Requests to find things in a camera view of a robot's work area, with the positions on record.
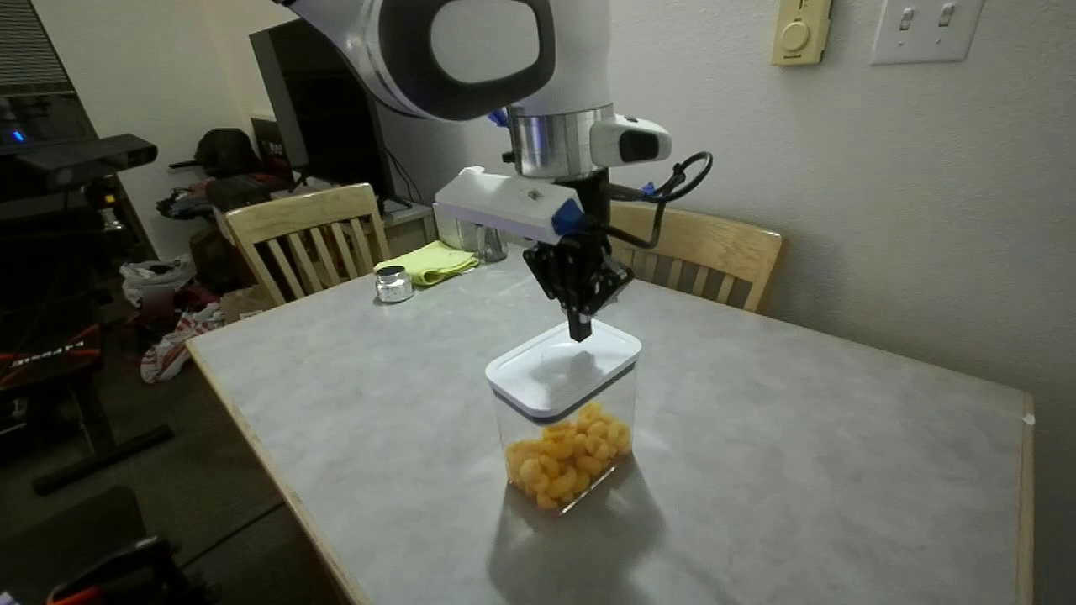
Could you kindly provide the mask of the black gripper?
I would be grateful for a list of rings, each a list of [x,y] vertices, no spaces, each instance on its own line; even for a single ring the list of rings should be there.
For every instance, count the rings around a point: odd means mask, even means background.
[[[570,195],[550,213],[556,243],[526,253],[541,292],[569,312],[575,344],[591,335],[591,315],[630,285],[632,271],[607,244],[607,174],[570,181]]]

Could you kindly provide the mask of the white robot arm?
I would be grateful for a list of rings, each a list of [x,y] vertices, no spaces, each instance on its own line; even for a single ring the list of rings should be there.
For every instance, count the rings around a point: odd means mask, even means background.
[[[607,173],[632,159],[607,95],[611,0],[279,0],[386,108],[430,122],[500,110],[514,173],[461,167],[433,215],[526,239],[526,261],[575,344],[627,285],[607,259]]]

